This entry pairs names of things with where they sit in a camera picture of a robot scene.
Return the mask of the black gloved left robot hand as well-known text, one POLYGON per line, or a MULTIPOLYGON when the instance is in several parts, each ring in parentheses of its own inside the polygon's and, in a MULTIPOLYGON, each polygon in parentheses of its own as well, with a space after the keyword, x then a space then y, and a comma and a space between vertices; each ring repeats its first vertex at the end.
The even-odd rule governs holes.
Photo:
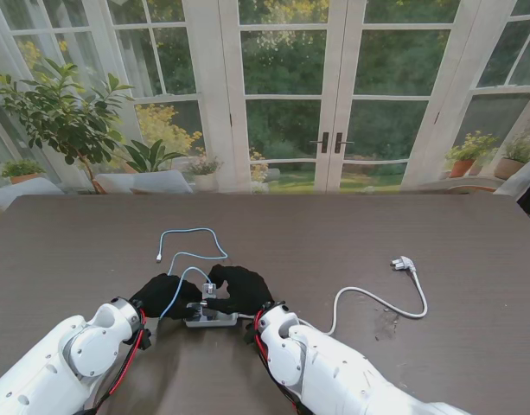
POLYGON ((130 298, 130 302, 143 310, 146 317, 173 320, 192 317, 195 311, 188 304, 201 300, 202 293, 195 284, 165 273, 153 277, 130 298))

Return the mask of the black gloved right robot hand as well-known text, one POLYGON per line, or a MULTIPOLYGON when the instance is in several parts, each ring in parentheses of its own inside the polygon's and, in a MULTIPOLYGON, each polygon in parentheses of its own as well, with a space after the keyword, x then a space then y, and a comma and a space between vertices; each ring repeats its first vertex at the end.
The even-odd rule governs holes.
POLYGON ((216 288, 226 283, 229 295, 228 298, 209 298, 207 305, 211 310, 254 316, 263 305, 274 302, 265 280, 257 272, 242 266, 217 264, 212 267, 208 277, 216 288))

